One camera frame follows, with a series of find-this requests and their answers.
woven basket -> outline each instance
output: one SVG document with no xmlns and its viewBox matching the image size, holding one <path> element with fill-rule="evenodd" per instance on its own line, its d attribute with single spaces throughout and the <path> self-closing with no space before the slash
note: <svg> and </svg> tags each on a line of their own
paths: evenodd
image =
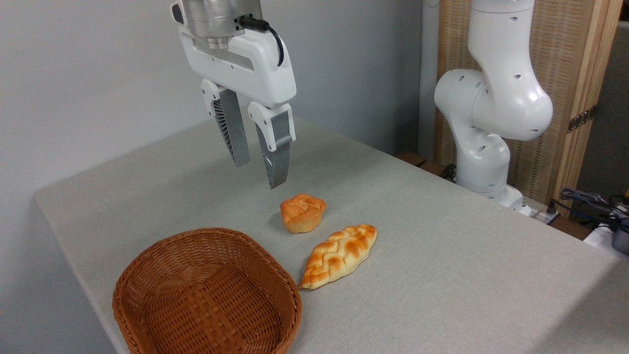
<svg viewBox="0 0 629 354">
<path fill-rule="evenodd" d="M 113 310 L 132 353 L 285 353 L 301 298 L 253 239 L 212 228 L 142 252 L 118 279 Z"/>
</svg>

bread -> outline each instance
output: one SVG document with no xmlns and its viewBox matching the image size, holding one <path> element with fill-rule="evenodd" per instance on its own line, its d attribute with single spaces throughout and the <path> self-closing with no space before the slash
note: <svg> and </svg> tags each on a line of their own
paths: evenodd
<svg viewBox="0 0 629 354">
<path fill-rule="evenodd" d="M 279 210 L 284 226 L 290 232 L 309 232 L 319 226 L 325 202 L 305 193 L 283 201 Z"/>
<path fill-rule="evenodd" d="M 314 247 L 300 288 L 316 289 L 350 274 L 369 256 L 377 231 L 371 225 L 348 226 Z"/>
</svg>

basket rim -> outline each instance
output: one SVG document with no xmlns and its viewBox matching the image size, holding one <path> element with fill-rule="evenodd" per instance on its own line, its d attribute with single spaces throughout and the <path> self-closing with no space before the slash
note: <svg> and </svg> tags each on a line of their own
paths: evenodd
<svg viewBox="0 0 629 354">
<path fill-rule="evenodd" d="M 127 313 L 122 308 L 122 294 L 125 290 L 128 282 L 131 280 L 131 276 L 133 275 L 133 271 L 138 268 L 141 264 L 146 261 L 151 260 L 151 256 L 153 252 L 158 249 L 163 243 L 173 243 L 178 239 L 198 236 L 200 234 L 208 234 L 208 233 L 219 233 L 222 236 L 227 237 L 237 237 L 241 240 L 246 241 L 247 246 L 255 251 L 257 256 L 260 257 L 265 263 L 267 263 L 270 268 L 269 270 L 275 275 L 282 278 L 286 283 L 287 287 L 291 293 L 292 299 L 292 307 L 294 309 L 292 316 L 292 323 L 288 324 L 289 329 L 286 335 L 281 339 L 278 345 L 273 349 L 271 353 L 285 353 L 288 351 L 290 346 L 292 345 L 297 333 L 299 331 L 299 327 L 301 324 L 301 313 L 302 313 L 302 302 L 301 296 L 299 294 L 299 289 L 295 284 L 295 281 L 292 279 L 290 274 L 277 262 L 275 258 L 260 244 L 258 244 L 254 239 L 252 239 L 249 235 L 244 232 L 228 229 L 225 227 L 202 227 L 199 229 L 188 230 L 184 232 L 180 232 L 173 236 L 166 237 L 164 239 L 158 240 L 149 246 L 147 249 L 143 250 L 136 258 L 131 261 L 131 263 L 125 268 L 122 272 L 118 281 L 116 282 L 116 286 L 113 292 L 112 299 L 112 308 L 114 312 L 114 318 L 120 327 L 120 330 L 125 338 L 127 346 L 132 353 L 148 353 L 146 348 L 142 348 L 140 344 L 135 340 L 137 337 L 136 331 L 130 326 L 130 319 Z"/>
</svg>

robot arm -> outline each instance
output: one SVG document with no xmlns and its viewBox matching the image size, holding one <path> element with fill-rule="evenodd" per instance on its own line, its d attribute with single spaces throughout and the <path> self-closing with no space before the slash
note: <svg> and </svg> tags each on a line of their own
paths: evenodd
<svg viewBox="0 0 629 354">
<path fill-rule="evenodd" d="M 201 92 L 236 166 L 249 162 L 238 95 L 252 100 L 271 188 L 285 182 L 296 94 L 291 59 L 277 33 L 261 21 L 259 0 L 179 0 L 171 5 L 188 63 L 203 77 Z"/>
<path fill-rule="evenodd" d="M 536 139 L 552 118 L 552 102 L 537 82 L 528 53 L 533 4 L 472 2 L 467 46 L 484 74 L 472 122 L 507 139 Z"/>
<path fill-rule="evenodd" d="M 510 156 L 501 137 L 536 139 L 552 118 L 528 53 L 533 5 L 472 0 L 468 47 L 482 72 L 449 71 L 435 88 L 456 141 L 457 184 L 516 210 L 522 194 L 506 184 Z"/>
</svg>

white wall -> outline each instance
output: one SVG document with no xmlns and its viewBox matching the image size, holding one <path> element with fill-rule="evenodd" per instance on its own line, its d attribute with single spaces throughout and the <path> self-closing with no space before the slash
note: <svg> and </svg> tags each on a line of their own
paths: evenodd
<svg viewBox="0 0 629 354">
<path fill-rule="evenodd" d="M 207 119 L 171 0 L 0 2 L 0 353 L 107 353 L 40 188 Z M 262 1 L 294 65 L 294 113 L 415 148 L 419 3 Z"/>
</svg>

